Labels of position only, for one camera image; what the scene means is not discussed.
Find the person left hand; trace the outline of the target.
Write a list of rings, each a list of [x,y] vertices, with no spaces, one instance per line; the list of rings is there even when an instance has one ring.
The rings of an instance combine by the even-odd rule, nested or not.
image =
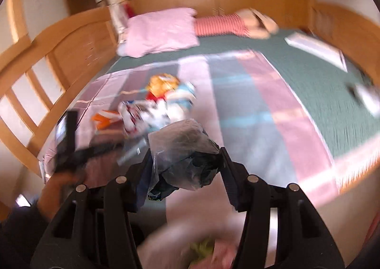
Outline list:
[[[71,172],[55,173],[48,180],[37,200],[38,211],[46,221],[50,222],[61,207],[64,188],[78,181],[79,175]]]

